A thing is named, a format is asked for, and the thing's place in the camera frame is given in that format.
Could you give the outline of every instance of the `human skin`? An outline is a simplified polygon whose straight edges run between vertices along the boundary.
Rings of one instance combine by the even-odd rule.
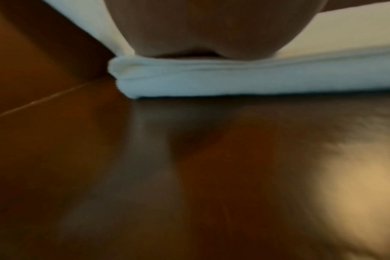
[[[330,0],[340,9],[384,0]],[[146,57],[268,57],[295,38],[328,0],[105,0],[115,24]]]

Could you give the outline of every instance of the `white cloth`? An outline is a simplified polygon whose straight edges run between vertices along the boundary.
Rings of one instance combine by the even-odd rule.
[[[390,2],[321,13],[274,57],[254,62],[138,57],[103,0],[45,0],[117,57],[109,72],[130,98],[390,88]]]

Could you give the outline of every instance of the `folded towel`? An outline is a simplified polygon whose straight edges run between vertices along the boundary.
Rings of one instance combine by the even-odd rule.
[[[109,72],[130,98],[390,88],[390,2],[318,14],[272,58],[242,62],[139,57],[103,0],[45,1],[117,55]]]

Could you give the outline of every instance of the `glossy floor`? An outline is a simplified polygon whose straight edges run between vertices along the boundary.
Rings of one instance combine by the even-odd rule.
[[[390,93],[131,101],[107,78],[0,117],[0,260],[374,257]]]

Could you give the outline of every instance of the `white mat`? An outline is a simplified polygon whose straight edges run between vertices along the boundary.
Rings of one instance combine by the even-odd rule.
[[[390,3],[321,13],[273,58],[157,60],[134,55],[103,0],[45,0],[118,57],[109,65],[130,98],[390,89]]]

